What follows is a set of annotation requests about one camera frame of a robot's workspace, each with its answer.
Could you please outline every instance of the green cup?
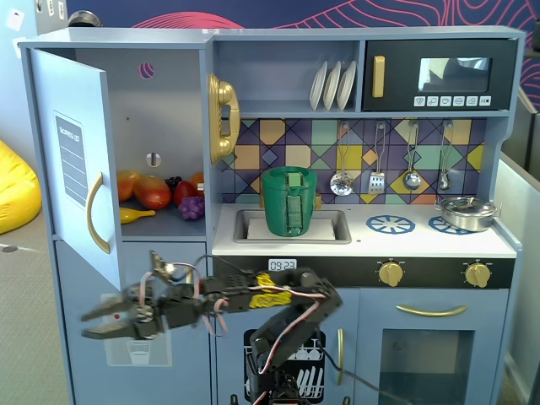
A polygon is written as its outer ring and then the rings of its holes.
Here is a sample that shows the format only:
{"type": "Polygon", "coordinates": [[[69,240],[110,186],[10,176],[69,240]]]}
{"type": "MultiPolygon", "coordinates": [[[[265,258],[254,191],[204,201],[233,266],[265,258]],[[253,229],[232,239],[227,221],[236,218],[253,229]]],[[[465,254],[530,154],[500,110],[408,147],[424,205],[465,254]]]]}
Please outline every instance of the green cup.
{"type": "Polygon", "coordinates": [[[315,208],[316,184],[316,172],[303,167],[277,167],[262,175],[264,211],[270,232],[292,237],[308,231],[315,208]]]}

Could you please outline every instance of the yellow bean bag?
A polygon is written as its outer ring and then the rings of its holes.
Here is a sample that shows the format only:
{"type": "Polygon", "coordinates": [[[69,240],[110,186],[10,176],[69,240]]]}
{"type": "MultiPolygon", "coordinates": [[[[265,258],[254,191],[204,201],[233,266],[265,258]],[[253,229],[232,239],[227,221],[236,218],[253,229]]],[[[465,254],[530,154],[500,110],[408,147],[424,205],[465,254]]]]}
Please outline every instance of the yellow bean bag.
{"type": "Polygon", "coordinates": [[[40,183],[34,171],[0,141],[0,234],[28,224],[40,207],[40,183]]]}

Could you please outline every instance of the floor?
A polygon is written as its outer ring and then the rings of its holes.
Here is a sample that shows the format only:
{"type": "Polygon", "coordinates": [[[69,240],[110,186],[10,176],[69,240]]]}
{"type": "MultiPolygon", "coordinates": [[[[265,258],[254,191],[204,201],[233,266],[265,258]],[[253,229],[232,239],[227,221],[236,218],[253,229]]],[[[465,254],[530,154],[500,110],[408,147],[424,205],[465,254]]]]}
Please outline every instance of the floor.
{"type": "MultiPolygon", "coordinates": [[[[0,235],[0,263],[0,403],[68,405],[42,213],[0,235]],[[7,253],[6,246],[18,249],[7,253]]],[[[505,377],[498,405],[514,404],[505,377]]]]}

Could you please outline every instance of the clock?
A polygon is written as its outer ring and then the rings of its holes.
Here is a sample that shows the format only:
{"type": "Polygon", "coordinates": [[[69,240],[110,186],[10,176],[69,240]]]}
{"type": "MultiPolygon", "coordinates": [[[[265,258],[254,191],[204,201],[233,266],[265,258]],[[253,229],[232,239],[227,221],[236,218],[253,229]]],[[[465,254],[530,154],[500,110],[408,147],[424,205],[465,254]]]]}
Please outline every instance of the clock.
{"type": "Polygon", "coordinates": [[[268,270],[280,271],[296,268],[296,259],[268,259],[268,270]]]}

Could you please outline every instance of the play kitchen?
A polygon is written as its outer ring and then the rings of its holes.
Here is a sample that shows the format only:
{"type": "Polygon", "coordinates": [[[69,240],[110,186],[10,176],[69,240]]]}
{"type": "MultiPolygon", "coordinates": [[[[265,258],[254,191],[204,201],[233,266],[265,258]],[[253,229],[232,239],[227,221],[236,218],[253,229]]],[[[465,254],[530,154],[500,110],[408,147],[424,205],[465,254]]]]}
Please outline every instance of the play kitchen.
{"type": "Polygon", "coordinates": [[[154,250],[214,256],[202,275],[327,278],[343,308],[286,365],[310,403],[495,405],[521,245],[494,181],[524,39],[76,29],[21,43],[73,403],[172,404],[174,386],[189,403],[249,403],[244,354],[276,308],[225,314],[224,337],[167,332],[144,362],[80,336],[81,313],[139,281],[154,250]]]}

